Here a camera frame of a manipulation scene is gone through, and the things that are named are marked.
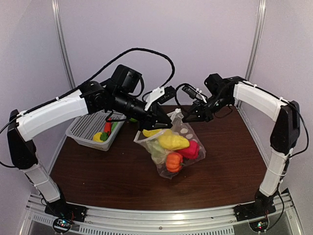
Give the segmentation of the yellow toy banana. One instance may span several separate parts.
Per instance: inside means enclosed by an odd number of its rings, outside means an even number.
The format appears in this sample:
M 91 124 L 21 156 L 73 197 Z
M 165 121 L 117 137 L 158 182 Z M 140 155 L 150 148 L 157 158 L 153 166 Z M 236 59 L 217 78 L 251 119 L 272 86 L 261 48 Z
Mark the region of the yellow toy banana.
M 159 144 L 167 150 L 180 150 L 189 147 L 189 140 L 180 135 L 162 135 Z

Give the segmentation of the clear dotted zip top bag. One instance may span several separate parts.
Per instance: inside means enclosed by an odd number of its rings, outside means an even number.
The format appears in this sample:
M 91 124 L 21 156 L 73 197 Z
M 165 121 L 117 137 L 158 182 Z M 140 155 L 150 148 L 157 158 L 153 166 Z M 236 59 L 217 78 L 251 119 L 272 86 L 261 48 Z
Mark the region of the clear dotted zip top bag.
M 206 150 L 190 124 L 182 121 L 180 109 L 168 116 L 172 128 L 138 131 L 134 142 L 150 153 L 161 177 L 172 179 L 183 168 L 203 160 Z

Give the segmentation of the red toy bell pepper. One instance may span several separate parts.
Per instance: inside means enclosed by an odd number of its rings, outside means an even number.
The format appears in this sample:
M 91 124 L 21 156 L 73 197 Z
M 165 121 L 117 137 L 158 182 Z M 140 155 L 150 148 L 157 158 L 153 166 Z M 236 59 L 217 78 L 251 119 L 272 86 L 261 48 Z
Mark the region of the red toy bell pepper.
M 181 154 L 184 158 L 195 160 L 199 155 L 200 146 L 199 144 L 191 140 L 189 141 L 189 147 L 177 150 L 179 154 Z

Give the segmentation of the orange toy pumpkin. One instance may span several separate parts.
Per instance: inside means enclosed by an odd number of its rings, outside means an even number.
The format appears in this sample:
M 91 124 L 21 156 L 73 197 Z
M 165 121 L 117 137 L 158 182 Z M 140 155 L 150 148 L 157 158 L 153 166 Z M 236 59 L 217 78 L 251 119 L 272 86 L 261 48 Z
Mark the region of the orange toy pumpkin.
M 170 153 L 166 158 L 166 168 L 169 172 L 177 173 L 182 169 L 183 156 L 180 153 Z

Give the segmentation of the yellow toy corn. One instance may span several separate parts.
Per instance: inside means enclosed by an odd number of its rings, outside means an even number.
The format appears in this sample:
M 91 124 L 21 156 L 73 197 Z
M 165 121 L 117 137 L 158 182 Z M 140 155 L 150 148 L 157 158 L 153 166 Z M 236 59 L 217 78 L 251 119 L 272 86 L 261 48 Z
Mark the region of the yellow toy corn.
M 146 129 L 144 129 L 144 130 L 142 131 L 142 134 L 143 134 L 146 138 L 150 138 L 150 137 L 159 137 L 159 136 L 161 136 L 164 132 L 165 132 L 165 129 L 155 129 L 155 130 L 146 130 Z

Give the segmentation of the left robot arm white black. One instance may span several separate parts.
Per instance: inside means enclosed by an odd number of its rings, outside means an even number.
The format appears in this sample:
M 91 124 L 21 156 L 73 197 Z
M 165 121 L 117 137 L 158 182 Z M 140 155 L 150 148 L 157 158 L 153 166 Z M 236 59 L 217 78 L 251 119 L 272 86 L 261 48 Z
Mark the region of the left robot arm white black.
M 147 102 L 131 95 L 141 78 L 139 72 L 118 65 L 111 78 L 102 83 L 87 82 L 36 110 L 11 112 L 7 140 L 12 164 L 31 180 L 56 216 L 68 216 L 70 206 L 38 160 L 33 138 L 67 120 L 101 110 L 117 111 L 136 119 L 140 131 L 171 128 L 171 119 L 157 103 L 165 93 L 163 87 L 153 90 Z

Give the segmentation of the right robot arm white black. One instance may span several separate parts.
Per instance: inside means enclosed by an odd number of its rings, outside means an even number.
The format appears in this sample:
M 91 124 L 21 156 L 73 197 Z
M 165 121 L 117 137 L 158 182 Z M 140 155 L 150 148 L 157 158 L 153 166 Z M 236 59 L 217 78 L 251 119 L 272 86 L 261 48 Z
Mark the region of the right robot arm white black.
M 271 159 L 264 179 L 251 206 L 241 207 L 243 211 L 261 216 L 270 210 L 278 194 L 300 136 L 299 104 L 277 97 L 239 76 L 221 78 L 215 73 L 209 75 L 204 84 L 211 93 L 210 97 L 191 85 L 183 85 L 182 90 L 194 100 L 183 122 L 209 122 L 221 108 L 238 100 L 261 111 L 275 123 L 270 136 Z

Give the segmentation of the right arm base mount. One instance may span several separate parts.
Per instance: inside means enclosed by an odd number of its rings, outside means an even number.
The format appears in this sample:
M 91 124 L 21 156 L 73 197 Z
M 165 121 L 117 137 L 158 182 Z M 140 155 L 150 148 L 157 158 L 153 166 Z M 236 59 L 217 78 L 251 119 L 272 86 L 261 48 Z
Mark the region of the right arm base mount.
M 255 202 L 248 204 L 238 204 L 234 208 L 237 222 L 248 221 L 250 229 L 255 233 L 266 232 L 269 228 L 269 218 L 271 213 L 276 212 L 274 205 L 263 209 L 257 207 Z

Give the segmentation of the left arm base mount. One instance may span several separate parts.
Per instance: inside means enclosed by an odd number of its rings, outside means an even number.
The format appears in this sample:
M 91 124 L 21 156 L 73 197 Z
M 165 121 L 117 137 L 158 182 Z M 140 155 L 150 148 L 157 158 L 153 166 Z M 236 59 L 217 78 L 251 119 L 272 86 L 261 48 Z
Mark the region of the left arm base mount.
M 87 207 L 66 203 L 65 210 L 58 211 L 50 204 L 45 206 L 45 213 L 55 216 L 52 222 L 53 230 L 58 234 L 65 234 L 73 229 L 75 222 L 84 222 L 87 215 Z

